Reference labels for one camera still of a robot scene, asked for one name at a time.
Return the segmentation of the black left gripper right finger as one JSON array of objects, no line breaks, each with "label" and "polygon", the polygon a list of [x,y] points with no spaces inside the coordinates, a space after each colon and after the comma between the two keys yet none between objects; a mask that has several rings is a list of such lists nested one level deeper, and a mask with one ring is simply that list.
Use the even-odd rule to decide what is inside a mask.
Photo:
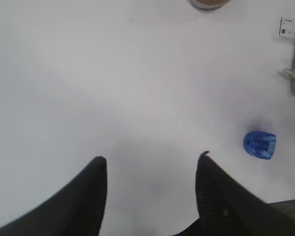
[{"label": "black left gripper right finger", "polygon": [[195,192],[204,236],[295,236],[295,219],[254,196],[203,152]]}]

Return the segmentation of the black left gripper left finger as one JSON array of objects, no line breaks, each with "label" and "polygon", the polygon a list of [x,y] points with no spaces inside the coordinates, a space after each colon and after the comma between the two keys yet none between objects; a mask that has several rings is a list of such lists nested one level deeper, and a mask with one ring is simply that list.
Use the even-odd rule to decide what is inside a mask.
[{"label": "black left gripper left finger", "polygon": [[0,236],[97,236],[106,200],[107,161],[99,156],[40,206],[0,227]]}]

